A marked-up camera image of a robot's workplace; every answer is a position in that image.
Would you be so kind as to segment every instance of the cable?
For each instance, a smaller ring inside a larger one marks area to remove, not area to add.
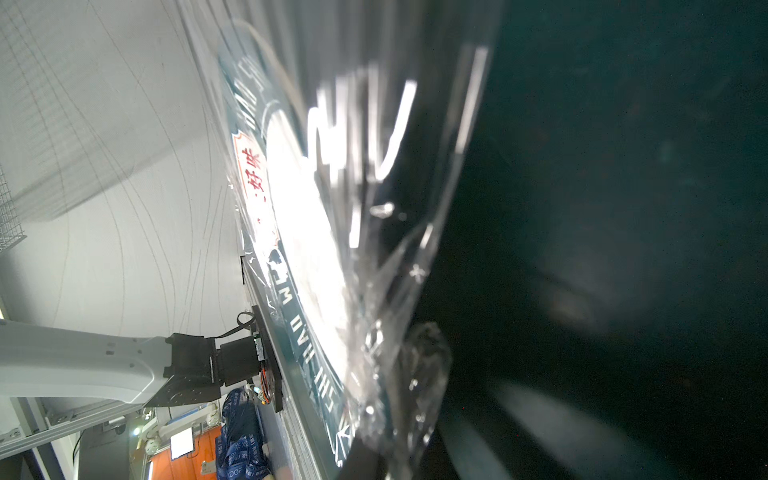
[[[270,402],[270,391],[267,388],[268,382],[266,380],[266,370],[264,367],[261,367],[261,375],[259,375],[259,379],[261,380],[261,391],[264,393],[264,403],[268,404]]]
[[[200,454],[200,438],[204,433],[205,431],[203,430],[203,424],[200,424],[200,434],[197,436],[197,443],[195,444],[194,450],[185,455],[187,458],[195,458]]]
[[[85,433],[85,430],[80,432],[80,436],[78,437],[78,440],[74,443],[74,448],[72,449],[72,465],[74,465],[74,456],[78,453],[78,445],[80,445],[80,441],[83,439],[84,433]]]
[[[240,323],[240,315],[250,315],[250,320],[248,320],[247,322]],[[251,324],[253,323],[253,321],[255,319],[256,319],[256,314],[254,314],[253,312],[240,312],[240,313],[237,314],[237,318],[235,318],[235,321],[237,322],[237,326],[235,328],[233,328],[232,330],[230,330],[229,332],[226,332],[226,333],[224,333],[222,335],[219,335],[219,336],[216,336],[214,338],[222,339],[225,336],[230,336],[233,333],[237,333],[237,332],[241,331],[242,329],[246,329],[249,326],[251,326]]]

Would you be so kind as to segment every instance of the plastic bag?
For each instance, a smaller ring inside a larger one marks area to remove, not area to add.
[[[498,0],[179,7],[270,318],[336,463],[354,436],[407,478],[450,353],[406,336],[468,146]]]

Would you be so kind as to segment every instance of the dark background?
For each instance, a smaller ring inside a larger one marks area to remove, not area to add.
[[[507,5],[416,319],[455,357],[441,424],[514,478],[768,478],[766,50],[768,2]],[[555,459],[494,379],[666,466]]]

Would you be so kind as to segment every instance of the monitor screen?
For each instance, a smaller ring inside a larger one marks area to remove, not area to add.
[[[192,427],[170,437],[170,459],[175,460],[194,451]]]

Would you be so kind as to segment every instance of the white fabric ceiling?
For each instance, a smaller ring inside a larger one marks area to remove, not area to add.
[[[170,0],[0,2],[10,319],[213,335],[247,307],[223,149]]]

